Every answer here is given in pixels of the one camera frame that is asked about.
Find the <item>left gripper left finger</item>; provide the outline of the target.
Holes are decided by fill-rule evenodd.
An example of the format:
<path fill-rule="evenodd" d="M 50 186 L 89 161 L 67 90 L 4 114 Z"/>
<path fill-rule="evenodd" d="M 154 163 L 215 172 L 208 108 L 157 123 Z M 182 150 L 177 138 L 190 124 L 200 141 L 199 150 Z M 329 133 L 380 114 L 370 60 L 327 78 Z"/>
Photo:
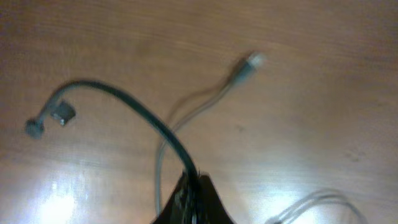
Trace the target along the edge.
<path fill-rule="evenodd" d="M 191 224 L 194 211 L 193 192 L 187 175 L 183 173 L 166 206 L 152 224 Z"/>

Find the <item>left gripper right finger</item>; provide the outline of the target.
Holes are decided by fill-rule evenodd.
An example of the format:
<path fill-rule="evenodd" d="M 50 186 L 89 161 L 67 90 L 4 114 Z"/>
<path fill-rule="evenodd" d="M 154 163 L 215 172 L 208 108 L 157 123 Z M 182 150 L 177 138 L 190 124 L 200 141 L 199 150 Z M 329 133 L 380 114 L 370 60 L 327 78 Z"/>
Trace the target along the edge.
<path fill-rule="evenodd" d="M 223 206 L 223 203 L 210 179 L 209 175 L 199 177 L 201 185 L 201 199 L 208 223 L 210 224 L 235 224 Z"/>

